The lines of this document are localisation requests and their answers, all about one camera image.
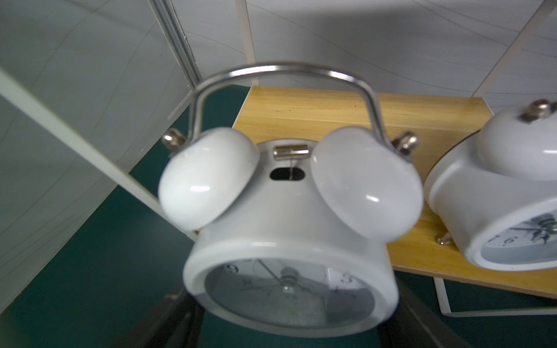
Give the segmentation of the white twin-bell alarm clock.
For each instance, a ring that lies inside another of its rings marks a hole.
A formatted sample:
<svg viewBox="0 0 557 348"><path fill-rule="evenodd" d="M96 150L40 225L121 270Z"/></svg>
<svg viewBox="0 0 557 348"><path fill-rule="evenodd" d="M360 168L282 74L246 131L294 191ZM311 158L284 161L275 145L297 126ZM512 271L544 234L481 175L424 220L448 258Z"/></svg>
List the white twin-bell alarm clock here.
<svg viewBox="0 0 557 348"><path fill-rule="evenodd" d="M494 115L435 164L424 191L471 264L555 268L556 103L538 99Z"/></svg>

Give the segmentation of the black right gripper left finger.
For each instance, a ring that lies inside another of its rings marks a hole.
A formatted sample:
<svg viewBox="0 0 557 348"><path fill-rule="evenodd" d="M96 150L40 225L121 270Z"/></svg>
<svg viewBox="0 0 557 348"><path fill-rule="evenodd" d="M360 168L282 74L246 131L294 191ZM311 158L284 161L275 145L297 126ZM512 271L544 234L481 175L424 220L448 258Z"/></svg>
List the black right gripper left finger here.
<svg viewBox="0 0 557 348"><path fill-rule="evenodd" d="M166 294L113 347L196 347L205 309L185 289Z"/></svg>

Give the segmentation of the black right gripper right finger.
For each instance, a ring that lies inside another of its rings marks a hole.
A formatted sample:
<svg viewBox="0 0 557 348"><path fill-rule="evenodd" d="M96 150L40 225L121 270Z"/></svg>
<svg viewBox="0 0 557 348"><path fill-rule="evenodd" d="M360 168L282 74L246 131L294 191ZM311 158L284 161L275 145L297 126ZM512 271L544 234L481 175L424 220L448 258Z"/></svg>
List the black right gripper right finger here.
<svg viewBox="0 0 557 348"><path fill-rule="evenodd" d="M397 283L394 314L378 326L382 347L459 348L472 346L440 320L408 287Z"/></svg>

